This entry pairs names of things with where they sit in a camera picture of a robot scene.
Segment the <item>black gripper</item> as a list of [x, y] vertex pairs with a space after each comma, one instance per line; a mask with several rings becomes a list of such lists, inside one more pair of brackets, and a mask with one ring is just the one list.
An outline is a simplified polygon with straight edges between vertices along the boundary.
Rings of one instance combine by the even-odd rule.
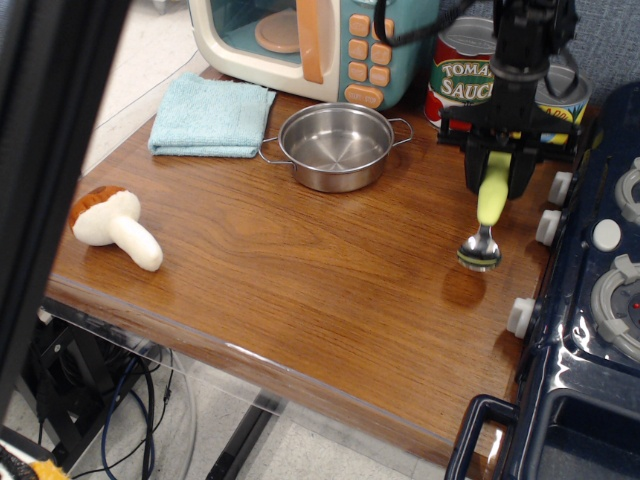
[[534, 84], [496, 84], [489, 100], [441, 110], [438, 141], [457, 145], [465, 154], [466, 187], [479, 193], [489, 153], [512, 154], [508, 175], [509, 200], [520, 198], [547, 146], [545, 134], [568, 136], [566, 150], [576, 145], [581, 126], [543, 111], [535, 102]]

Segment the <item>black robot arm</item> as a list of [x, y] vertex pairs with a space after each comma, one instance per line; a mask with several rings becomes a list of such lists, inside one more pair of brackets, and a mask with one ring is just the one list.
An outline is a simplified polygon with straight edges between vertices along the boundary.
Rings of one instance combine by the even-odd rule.
[[507, 153], [508, 196], [525, 192], [535, 167], [545, 159], [569, 160], [580, 126], [544, 112], [535, 97], [553, 55], [575, 61], [567, 50], [578, 16], [572, 1], [497, 1], [493, 7], [497, 45], [490, 59], [491, 97], [476, 105], [445, 107], [438, 140], [465, 155], [467, 188], [477, 193], [488, 175], [492, 152]]

